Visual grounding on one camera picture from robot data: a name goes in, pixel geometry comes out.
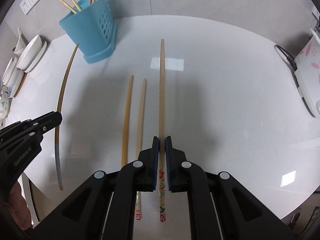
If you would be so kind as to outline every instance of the white appliance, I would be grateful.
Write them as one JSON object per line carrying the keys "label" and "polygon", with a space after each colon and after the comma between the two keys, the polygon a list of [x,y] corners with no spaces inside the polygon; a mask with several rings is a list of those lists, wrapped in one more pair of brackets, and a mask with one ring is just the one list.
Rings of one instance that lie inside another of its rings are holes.
{"label": "white appliance", "polygon": [[305,99],[311,113],[320,119],[320,39],[313,36],[304,49],[295,58],[298,91]]}

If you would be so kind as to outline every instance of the blue plastic container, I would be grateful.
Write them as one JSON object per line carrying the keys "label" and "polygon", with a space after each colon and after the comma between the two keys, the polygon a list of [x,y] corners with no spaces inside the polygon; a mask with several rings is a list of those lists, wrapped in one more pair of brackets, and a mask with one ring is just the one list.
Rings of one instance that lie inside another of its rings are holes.
{"label": "blue plastic container", "polygon": [[87,63],[94,63],[113,53],[117,26],[107,0],[97,0],[90,6],[88,1],[80,0],[82,11],[70,12],[59,24],[75,44],[79,43]]}

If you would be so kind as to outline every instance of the gray wall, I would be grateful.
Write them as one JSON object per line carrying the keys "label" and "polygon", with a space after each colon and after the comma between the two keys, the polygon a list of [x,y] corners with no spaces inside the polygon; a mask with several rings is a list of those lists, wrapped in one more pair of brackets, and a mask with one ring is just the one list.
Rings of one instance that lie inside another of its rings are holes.
{"label": "gray wall", "polygon": [[[16,0],[5,22],[27,40],[36,34],[49,41],[64,34],[58,21],[68,13],[58,0],[41,0],[25,16]],[[202,17],[255,32],[298,53],[308,41],[316,20],[311,0],[109,0],[114,18],[170,14]]]}
{"label": "gray wall", "polygon": [[9,25],[4,21],[0,25],[0,75],[2,76],[9,60],[15,54],[12,49],[18,42],[17,36],[10,29]]}

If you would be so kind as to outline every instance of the screw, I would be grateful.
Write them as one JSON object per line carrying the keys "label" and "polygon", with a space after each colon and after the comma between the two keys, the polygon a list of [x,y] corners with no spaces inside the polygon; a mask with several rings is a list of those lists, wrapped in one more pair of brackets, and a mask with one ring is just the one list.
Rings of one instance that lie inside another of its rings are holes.
{"label": "screw", "polygon": [[140,167],[142,167],[143,162],[141,162],[141,161],[135,161],[132,165],[133,165],[135,168],[140,168]]}
{"label": "screw", "polygon": [[101,179],[101,178],[104,177],[104,172],[103,171],[97,171],[97,172],[95,172],[94,177],[96,179]]}
{"label": "screw", "polygon": [[227,173],[227,172],[221,172],[220,173],[220,178],[221,179],[229,179],[230,178],[230,174],[229,173]]}
{"label": "screw", "polygon": [[181,163],[181,166],[183,168],[190,168],[191,167],[191,163],[190,162],[183,162],[183,163]]}

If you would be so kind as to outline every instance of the white plate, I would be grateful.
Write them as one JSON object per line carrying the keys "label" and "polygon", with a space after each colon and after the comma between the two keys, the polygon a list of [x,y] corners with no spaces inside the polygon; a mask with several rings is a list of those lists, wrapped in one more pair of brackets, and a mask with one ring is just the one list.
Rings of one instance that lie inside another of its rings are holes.
{"label": "white plate", "polygon": [[21,75],[21,72],[23,72],[22,69],[15,67],[12,74],[11,74],[11,77],[4,85],[7,87],[14,87],[18,77]]}
{"label": "white plate", "polygon": [[16,57],[12,57],[10,59],[10,62],[8,63],[7,68],[5,69],[4,74],[3,74],[3,78],[2,78],[3,83],[7,83],[8,80],[10,79],[12,72],[13,72],[15,66],[17,65],[17,61],[18,60]]}
{"label": "white plate", "polygon": [[41,60],[45,49],[47,48],[47,42],[44,41],[42,42],[42,48],[39,52],[39,54],[36,56],[36,58],[33,60],[33,62],[31,63],[31,65],[25,70],[26,73],[30,72],[31,70],[33,70],[33,68],[38,64],[38,62]]}
{"label": "white plate", "polygon": [[9,95],[9,98],[13,98],[15,93],[18,91],[18,88],[20,86],[23,75],[24,75],[24,72],[21,71],[20,75],[18,76],[17,82],[15,83],[14,87],[12,88],[12,91],[11,91],[11,94]]}
{"label": "white plate", "polygon": [[42,47],[42,40],[39,35],[34,37],[30,43],[26,46],[24,51],[22,52],[17,67],[25,70],[27,69],[32,61],[35,59],[35,57],[39,54]]}

